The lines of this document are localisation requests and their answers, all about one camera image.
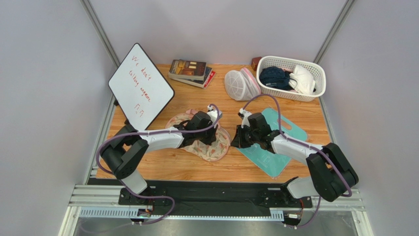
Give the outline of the aluminium frame rail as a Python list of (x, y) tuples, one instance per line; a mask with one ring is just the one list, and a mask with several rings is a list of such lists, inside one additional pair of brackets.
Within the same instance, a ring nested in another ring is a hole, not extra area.
[(121, 186), (110, 185), (76, 185), (69, 201), (65, 220), (60, 234), (69, 235), (75, 232), (75, 221), (70, 220), (70, 214), (75, 218), (123, 218), (123, 219), (158, 219), (163, 214), (163, 222), (169, 220), (185, 221), (241, 221), (241, 222), (278, 222), (283, 223), (288, 214), (296, 215), (303, 212), (302, 223), (307, 226), (316, 226), (316, 220), (327, 215), (328, 221), (336, 219), (335, 226), (345, 226), (353, 229), (359, 236), (372, 236), (372, 231), (365, 207), (359, 198), (359, 191), (348, 199), (338, 199), (333, 203), (318, 201), (317, 197), (307, 197), (297, 207), (280, 207), (279, 203), (270, 206), (272, 202), (264, 198), (261, 206), (244, 203), (204, 203), (198, 202), (197, 207), (192, 203), (183, 205), (179, 210), (180, 201), (176, 201), (175, 208), (171, 209), (168, 199), (156, 199), (149, 202), (147, 199), (132, 198)]

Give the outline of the white plastic basket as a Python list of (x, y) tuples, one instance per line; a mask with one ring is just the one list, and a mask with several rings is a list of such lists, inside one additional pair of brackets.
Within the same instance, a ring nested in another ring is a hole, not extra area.
[(310, 102), (326, 91), (326, 75), (315, 63), (265, 56), (257, 66), (256, 80), (262, 93)]

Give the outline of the white bra in basket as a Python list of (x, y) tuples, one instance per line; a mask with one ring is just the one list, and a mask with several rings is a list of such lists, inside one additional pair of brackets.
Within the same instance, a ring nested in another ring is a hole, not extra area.
[(304, 95), (313, 94), (316, 82), (313, 75), (306, 68), (297, 64), (289, 76), (289, 86), (293, 90)]

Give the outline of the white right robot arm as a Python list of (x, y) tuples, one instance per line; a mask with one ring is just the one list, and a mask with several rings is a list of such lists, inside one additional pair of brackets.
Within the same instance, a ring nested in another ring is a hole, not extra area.
[(244, 149), (258, 145), (308, 167), (309, 177), (295, 177), (284, 184), (292, 198), (317, 196), (333, 202), (339, 197), (352, 196), (351, 188), (359, 182), (359, 177), (337, 144), (315, 145), (295, 139), (281, 129), (273, 130), (262, 113), (242, 110), (238, 116), (242, 123), (236, 126), (232, 147)]

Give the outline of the dark blue knit garment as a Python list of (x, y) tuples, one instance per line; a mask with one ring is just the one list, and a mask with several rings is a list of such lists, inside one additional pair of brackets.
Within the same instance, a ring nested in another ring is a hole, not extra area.
[(275, 66), (264, 68), (259, 75), (260, 82), (272, 89), (292, 90), (290, 79), (290, 72)]

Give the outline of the small brown wooden block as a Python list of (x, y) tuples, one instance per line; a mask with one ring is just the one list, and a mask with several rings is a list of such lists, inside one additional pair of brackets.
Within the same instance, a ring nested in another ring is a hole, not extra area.
[(255, 57), (251, 60), (250, 65), (251, 65), (251, 68), (254, 71), (257, 71), (257, 68), (258, 68), (258, 65), (259, 65), (259, 62), (260, 62), (261, 59), (262, 59), (262, 57)]

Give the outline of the white whiteboard with red writing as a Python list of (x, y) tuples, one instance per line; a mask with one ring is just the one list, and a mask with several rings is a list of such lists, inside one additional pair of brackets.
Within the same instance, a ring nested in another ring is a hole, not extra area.
[(175, 96), (175, 91), (140, 44), (132, 46), (108, 81), (129, 123), (146, 130)]

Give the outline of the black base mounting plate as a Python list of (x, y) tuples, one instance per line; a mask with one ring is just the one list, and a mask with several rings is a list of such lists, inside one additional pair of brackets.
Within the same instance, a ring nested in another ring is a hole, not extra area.
[(310, 197), (294, 199), (282, 183), (196, 182), (149, 180), (146, 199), (121, 189), (118, 204), (152, 207), (165, 214), (174, 199), (171, 216), (270, 216), (271, 208), (312, 208)]

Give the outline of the floral mesh laundry bag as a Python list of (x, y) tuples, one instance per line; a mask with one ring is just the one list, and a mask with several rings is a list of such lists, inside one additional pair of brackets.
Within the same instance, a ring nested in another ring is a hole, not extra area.
[[(176, 124), (180, 124), (182, 121), (190, 120), (192, 117), (198, 113), (197, 110), (189, 109), (184, 113), (177, 114), (176, 116), (170, 118), (165, 125), (165, 128), (169, 128)], [(221, 127), (218, 124), (216, 131), (216, 140), (212, 142), (211, 145), (206, 145), (201, 141), (195, 141), (192, 145), (180, 148), (186, 152), (194, 154), (201, 159), (208, 162), (215, 162), (223, 158), (230, 147), (231, 136), (227, 130)]]

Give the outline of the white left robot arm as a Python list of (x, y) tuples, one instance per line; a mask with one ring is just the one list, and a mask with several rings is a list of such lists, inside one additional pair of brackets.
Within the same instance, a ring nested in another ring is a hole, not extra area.
[(96, 157), (102, 158), (110, 172), (132, 193), (141, 194), (147, 182), (137, 170), (143, 156), (166, 148), (187, 147), (199, 141), (211, 145), (216, 140), (220, 111), (199, 111), (189, 121), (152, 131), (137, 131), (129, 126), (104, 142)]

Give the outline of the teal folding board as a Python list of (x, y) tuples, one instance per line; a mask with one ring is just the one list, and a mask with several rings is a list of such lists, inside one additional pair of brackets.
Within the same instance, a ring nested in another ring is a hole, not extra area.
[[(290, 125), (289, 129), (284, 126), (280, 127), (286, 136), (304, 142), (308, 139), (307, 133), (286, 117), (281, 116), (281, 124)], [(278, 138), (283, 144), (275, 141), (272, 151), (262, 149), (259, 144), (253, 144), (247, 148), (239, 148), (238, 151), (271, 178), (280, 176), (292, 160), (307, 166), (301, 152), (296, 151), (299, 145), (294, 142), (288, 142), (282, 135), (279, 135)]]

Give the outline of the white round mesh laundry bag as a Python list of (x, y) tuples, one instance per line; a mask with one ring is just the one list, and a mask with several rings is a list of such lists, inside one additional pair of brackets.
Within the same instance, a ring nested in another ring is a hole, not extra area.
[(236, 101), (249, 101), (262, 94), (261, 88), (247, 68), (231, 70), (224, 77), (225, 90), (228, 96)]

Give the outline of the top dark book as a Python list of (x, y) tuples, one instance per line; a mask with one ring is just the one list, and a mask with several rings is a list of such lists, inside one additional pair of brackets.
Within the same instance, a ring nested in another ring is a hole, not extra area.
[(206, 62), (174, 59), (168, 76), (169, 78), (203, 81), (205, 79), (206, 67)]

